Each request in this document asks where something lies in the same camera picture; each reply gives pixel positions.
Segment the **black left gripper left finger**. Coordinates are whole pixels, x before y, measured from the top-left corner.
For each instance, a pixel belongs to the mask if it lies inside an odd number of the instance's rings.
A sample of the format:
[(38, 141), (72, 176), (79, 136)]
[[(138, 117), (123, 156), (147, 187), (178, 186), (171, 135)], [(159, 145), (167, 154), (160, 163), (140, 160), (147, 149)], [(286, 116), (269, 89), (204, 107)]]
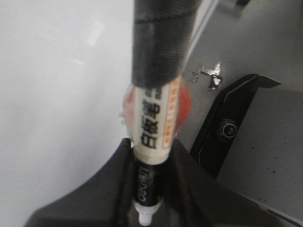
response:
[(106, 164), (83, 185), (36, 210), (27, 227), (137, 227), (134, 162), (124, 138)]

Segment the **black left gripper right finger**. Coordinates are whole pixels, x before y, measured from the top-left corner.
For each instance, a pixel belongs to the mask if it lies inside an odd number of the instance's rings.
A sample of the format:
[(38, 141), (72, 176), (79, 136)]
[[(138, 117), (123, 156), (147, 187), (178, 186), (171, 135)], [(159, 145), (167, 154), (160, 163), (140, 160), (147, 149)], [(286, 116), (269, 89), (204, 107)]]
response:
[(280, 227), (281, 222), (214, 180), (174, 140), (164, 201), (153, 227)]

